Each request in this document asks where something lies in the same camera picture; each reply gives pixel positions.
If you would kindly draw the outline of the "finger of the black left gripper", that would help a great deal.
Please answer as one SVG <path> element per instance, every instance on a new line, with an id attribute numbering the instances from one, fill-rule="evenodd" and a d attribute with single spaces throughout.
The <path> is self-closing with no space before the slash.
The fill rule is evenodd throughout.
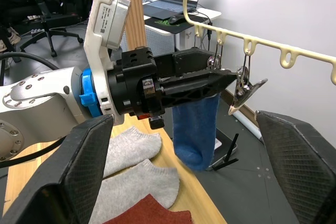
<path id="1" fill-rule="evenodd" d="M 204 70 L 208 67 L 208 59 L 214 55 L 210 51 L 193 47 L 171 54 L 155 56 L 156 74 L 160 78 L 167 78 Z"/>
<path id="2" fill-rule="evenodd" d="M 170 77 L 160 81 L 162 107 L 170 108 L 212 97 L 236 79 L 237 74 L 230 70 L 201 70 Z"/>

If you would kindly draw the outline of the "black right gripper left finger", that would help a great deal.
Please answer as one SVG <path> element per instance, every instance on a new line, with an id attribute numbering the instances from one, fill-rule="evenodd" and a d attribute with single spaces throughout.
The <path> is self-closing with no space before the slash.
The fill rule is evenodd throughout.
<path id="1" fill-rule="evenodd" d="M 88 223 L 101 186 L 113 117 L 89 119 L 34 172 L 1 223 Z"/>

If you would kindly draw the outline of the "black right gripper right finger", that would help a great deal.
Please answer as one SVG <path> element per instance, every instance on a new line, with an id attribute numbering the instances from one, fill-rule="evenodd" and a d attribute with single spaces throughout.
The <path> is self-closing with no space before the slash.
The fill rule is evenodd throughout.
<path id="1" fill-rule="evenodd" d="M 255 115 L 272 170 L 299 223 L 335 223 L 335 148 L 309 123 Z"/>

